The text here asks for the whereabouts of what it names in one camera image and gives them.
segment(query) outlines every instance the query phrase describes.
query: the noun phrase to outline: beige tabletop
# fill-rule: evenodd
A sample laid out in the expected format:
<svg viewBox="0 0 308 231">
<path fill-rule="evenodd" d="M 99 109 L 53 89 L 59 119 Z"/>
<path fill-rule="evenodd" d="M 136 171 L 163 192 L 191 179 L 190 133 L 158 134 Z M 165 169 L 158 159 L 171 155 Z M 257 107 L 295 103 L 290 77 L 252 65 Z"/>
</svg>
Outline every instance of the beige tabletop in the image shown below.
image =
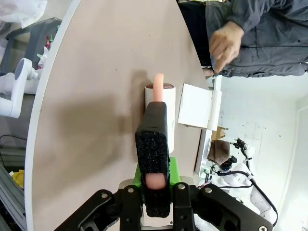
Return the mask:
<svg viewBox="0 0 308 231">
<path fill-rule="evenodd" d="M 206 88 L 175 0 L 80 2 L 39 114 L 32 176 L 35 231 L 54 230 L 97 190 L 115 193 L 121 181 L 134 177 L 134 132 L 144 111 L 144 87 L 156 73 L 164 73 L 165 82 L 177 89 L 176 117 L 183 83 Z M 193 176 L 200 131 L 175 125 L 171 155 L 178 158 L 181 175 Z"/>
</svg>

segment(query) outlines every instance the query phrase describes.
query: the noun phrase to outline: dark jacket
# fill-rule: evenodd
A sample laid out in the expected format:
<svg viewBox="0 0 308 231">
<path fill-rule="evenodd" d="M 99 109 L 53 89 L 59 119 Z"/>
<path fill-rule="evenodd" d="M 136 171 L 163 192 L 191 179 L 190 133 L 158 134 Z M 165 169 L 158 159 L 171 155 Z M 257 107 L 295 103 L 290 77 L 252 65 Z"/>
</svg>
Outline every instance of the dark jacket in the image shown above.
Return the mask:
<svg viewBox="0 0 308 231">
<path fill-rule="evenodd" d="M 225 77 L 301 76 L 308 70 L 308 0 L 206 2 L 207 36 L 233 21 L 245 32 Z M 216 60 L 211 56 L 212 66 Z"/>
</svg>

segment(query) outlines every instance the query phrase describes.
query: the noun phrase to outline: brown cloth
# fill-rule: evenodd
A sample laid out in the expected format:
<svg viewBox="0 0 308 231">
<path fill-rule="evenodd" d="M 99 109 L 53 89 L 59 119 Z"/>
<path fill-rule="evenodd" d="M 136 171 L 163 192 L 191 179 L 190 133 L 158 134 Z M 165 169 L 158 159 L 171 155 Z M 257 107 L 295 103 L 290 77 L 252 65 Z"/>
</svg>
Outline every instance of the brown cloth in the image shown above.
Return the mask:
<svg viewBox="0 0 308 231">
<path fill-rule="evenodd" d="M 211 143 L 210 152 L 207 159 L 215 162 L 218 165 L 226 162 L 229 159 L 230 143 L 221 140 L 214 140 Z"/>
</svg>

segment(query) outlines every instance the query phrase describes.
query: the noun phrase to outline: person's hand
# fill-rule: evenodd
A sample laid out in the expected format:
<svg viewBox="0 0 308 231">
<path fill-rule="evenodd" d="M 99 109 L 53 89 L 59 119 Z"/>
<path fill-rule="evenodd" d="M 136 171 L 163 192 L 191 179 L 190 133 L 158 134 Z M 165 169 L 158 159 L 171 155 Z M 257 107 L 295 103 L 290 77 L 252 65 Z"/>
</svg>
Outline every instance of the person's hand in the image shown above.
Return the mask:
<svg viewBox="0 0 308 231">
<path fill-rule="evenodd" d="M 209 43 L 210 53 L 217 60 L 215 72 L 222 71 L 239 55 L 243 29 L 234 22 L 227 22 L 221 29 L 214 32 Z"/>
</svg>

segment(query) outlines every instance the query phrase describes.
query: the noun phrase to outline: white paper roll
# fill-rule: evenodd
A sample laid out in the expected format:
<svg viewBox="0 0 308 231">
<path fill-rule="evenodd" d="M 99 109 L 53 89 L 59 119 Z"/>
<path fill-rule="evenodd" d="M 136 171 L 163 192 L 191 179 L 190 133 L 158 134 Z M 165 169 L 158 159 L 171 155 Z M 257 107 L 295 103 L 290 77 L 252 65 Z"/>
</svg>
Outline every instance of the white paper roll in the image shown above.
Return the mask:
<svg viewBox="0 0 308 231">
<path fill-rule="evenodd" d="M 163 101 L 167 105 L 167 132 L 168 132 L 168 149 L 169 153 L 174 150 L 174 126 L 175 126 L 175 98 L 176 89 L 171 84 L 164 83 Z M 153 85 L 145 88 L 145 108 L 153 101 Z"/>
</svg>

